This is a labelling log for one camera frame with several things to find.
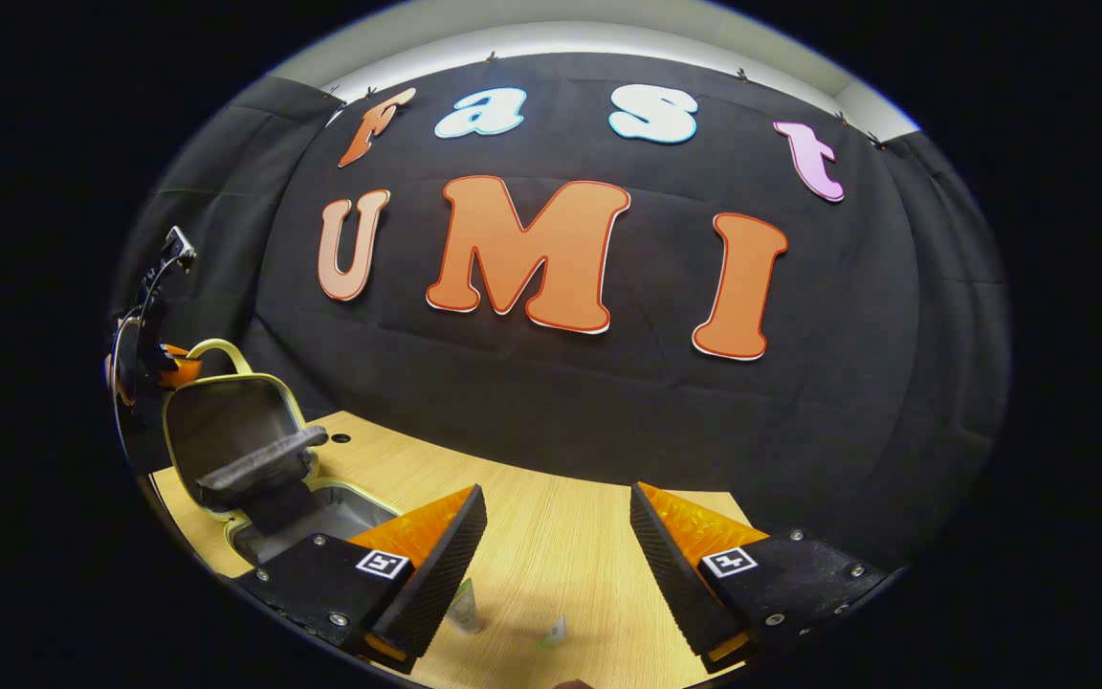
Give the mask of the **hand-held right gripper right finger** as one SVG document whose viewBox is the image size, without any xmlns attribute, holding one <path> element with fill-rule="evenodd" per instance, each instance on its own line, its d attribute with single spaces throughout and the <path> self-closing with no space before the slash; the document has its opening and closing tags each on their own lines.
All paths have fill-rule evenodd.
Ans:
<svg viewBox="0 0 1102 689">
<path fill-rule="evenodd" d="M 896 581 L 896 562 L 803 528 L 761 532 L 644 481 L 630 526 L 677 628 L 709 672 L 827 636 Z"/>
</svg>

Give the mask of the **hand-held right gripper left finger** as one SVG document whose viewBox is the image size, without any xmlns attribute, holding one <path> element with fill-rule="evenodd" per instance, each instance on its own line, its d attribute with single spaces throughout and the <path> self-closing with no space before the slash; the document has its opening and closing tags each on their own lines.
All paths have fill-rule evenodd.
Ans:
<svg viewBox="0 0 1102 689">
<path fill-rule="evenodd" d="M 348 540 L 310 532 L 233 584 L 323 644 L 406 675 L 445 618 L 486 524 L 484 489 L 473 484 Z"/>
</svg>

